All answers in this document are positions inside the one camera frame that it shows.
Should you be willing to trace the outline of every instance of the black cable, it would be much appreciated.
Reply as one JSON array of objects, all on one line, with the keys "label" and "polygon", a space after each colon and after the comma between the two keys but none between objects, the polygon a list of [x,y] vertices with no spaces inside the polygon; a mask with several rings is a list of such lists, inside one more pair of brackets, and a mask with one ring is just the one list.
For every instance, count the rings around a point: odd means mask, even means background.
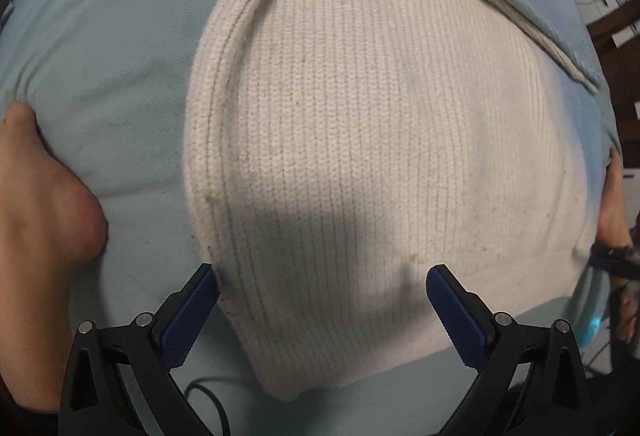
[{"label": "black cable", "polygon": [[[636,317],[637,317],[637,316],[638,316],[638,313],[634,313],[633,317],[631,317],[627,322],[625,322],[625,324],[624,324],[624,325],[622,326],[622,328],[620,328],[620,329],[623,329],[623,328],[626,328],[627,326],[629,326],[629,324],[630,324],[632,321],[634,321],[634,320],[636,319]],[[598,350],[598,353],[596,353],[596,354],[593,356],[593,358],[589,361],[589,363],[588,363],[588,364],[586,364],[584,367],[585,367],[585,368],[591,368],[591,365],[593,364],[594,360],[595,360],[596,358],[598,358],[598,357],[600,356],[600,354],[601,354],[604,350],[606,350],[606,349],[609,347],[610,343],[611,343],[611,337],[609,337],[609,340],[607,340],[607,343],[606,343],[603,347],[601,347],[601,348]]]},{"label": "black cable", "polygon": [[186,389],[184,389],[184,399],[189,401],[189,394],[192,390],[197,389],[209,397],[209,400],[213,402],[213,405],[216,406],[216,410],[218,411],[218,417],[220,418],[220,425],[222,425],[222,436],[231,436],[231,428],[229,427],[229,418],[226,416],[225,408],[222,405],[222,402],[218,399],[218,397],[211,392],[207,387],[204,387],[200,382],[205,381],[214,381],[214,380],[229,380],[234,381],[231,378],[198,378],[191,382]]}]

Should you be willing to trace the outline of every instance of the white knit sweater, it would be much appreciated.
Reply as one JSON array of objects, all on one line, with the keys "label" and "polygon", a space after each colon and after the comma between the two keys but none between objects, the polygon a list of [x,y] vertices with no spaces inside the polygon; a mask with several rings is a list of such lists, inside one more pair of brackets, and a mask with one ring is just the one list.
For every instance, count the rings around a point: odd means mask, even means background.
[{"label": "white knit sweater", "polygon": [[572,291],[596,211],[557,91],[585,79],[554,48],[486,0],[219,0],[186,194],[268,393],[445,348],[438,263],[514,315]]}]

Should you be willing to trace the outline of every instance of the blue textured pad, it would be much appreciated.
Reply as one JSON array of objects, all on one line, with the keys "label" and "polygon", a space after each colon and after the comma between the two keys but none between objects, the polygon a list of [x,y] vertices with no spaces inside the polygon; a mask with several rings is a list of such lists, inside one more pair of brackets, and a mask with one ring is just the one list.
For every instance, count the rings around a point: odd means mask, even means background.
[{"label": "blue textured pad", "polygon": [[436,267],[427,274],[427,296],[464,365],[480,372],[488,360],[486,336]]},{"label": "blue textured pad", "polygon": [[183,365],[219,296],[216,276],[209,269],[162,333],[160,363],[165,371]]}]

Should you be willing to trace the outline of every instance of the bare skin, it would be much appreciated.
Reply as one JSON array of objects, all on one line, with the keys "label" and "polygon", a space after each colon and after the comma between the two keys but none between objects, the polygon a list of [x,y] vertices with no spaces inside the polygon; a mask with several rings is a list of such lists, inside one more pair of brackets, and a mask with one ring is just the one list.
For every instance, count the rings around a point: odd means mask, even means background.
[{"label": "bare skin", "polygon": [[44,149],[33,110],[0,124],[0,374],[18,405],[55,412],[72,336],[72,272],[102,250],[97,199]]}]

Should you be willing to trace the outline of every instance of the blue fabric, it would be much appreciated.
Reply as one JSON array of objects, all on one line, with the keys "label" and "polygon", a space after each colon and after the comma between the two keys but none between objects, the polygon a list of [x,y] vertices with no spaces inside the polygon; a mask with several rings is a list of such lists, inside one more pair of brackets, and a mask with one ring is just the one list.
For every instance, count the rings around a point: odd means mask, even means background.
[{"label": "blue fabric", "polygon": [[[557,9],[549,8],[549,1],[533,0],[532,7],[560,20],[576,13],[573,7],[567,10],[570,1],[551,0]],[[89,318],[100,326],[127,324],[140,312],[155,311],[200,264],[181,184],[182,124],[191,60],[215,3],[14,1],[0,34],[0,102],[19,100],[36,110],[52,152],[99,198],[110,224],[104,257],[74,283],[73,325]],[[574,21],[567,26],[581,26]],[[564,40],[577,32],[568,34]],[[559,69],[558,76],[566,78]],[[571,81],[565,87],[595,200],[604,174],[602,151],[607,142],[617,141],[612,112],[607,115],[608,95],[594,98]],[[601,116],[607,139],[600,131]],[[549,325],[565,303],[543,305],[519,320]],[[284,405],[260,391],[218,309],[185,365],[172,374],[182,387],[198,377],[215,377],[205,385],[225,405],[234,436],[429,434],[448,418],[475,377],[451,348]],[[147,431],[159,434],[142,397],[129,385]],[[192,403],[219,434],[206,397],[194,392]]]}]

